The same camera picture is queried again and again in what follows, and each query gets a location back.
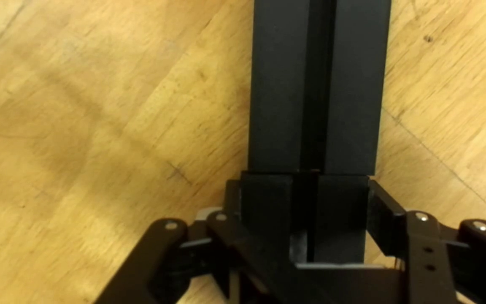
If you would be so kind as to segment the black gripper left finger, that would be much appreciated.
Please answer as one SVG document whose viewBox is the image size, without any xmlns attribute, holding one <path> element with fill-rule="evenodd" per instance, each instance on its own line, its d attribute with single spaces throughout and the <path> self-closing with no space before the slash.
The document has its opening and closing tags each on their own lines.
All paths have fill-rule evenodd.
<svg viewBox="0 0 486 304">
<path fill-rule="evenodd" d="M 284 177 L 230 180 L 225 207 L 206 222 L 228 265 L 228 295 L 239 304 L 287 304 L 289 182 Z"/>
</svg>

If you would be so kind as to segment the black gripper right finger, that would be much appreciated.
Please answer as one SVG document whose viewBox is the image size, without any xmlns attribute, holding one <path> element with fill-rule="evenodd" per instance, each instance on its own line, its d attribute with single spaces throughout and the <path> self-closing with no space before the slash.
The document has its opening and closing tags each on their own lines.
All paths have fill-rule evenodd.
<svg viewBox="0 0 486 304">
<path fill-rule="evenodd" d="M 404 261 L 407 302 L 456 304 L 441 222 L 426 210 L 407 210 L 377 180 L 368 187 L 368 231 L 384 253 Z"/>
</svg>

